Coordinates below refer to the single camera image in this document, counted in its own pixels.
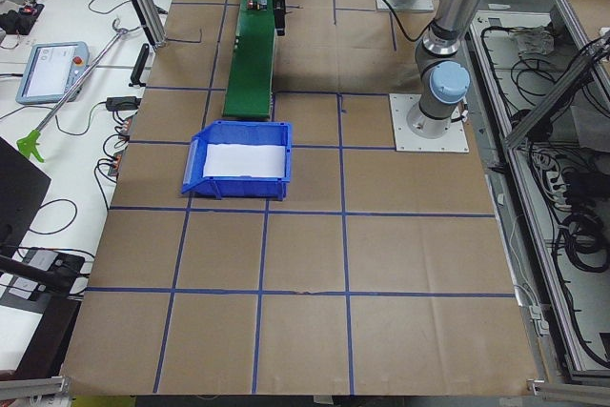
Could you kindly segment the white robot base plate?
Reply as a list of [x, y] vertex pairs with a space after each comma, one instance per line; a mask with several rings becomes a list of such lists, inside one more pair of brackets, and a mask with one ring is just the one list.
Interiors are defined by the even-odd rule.
[[424, 116], [419, 109], [420, 94], [390, 93], [396, 150], [402, 153], [468, 153], [464, 123], [458, 107], [446, 120]]

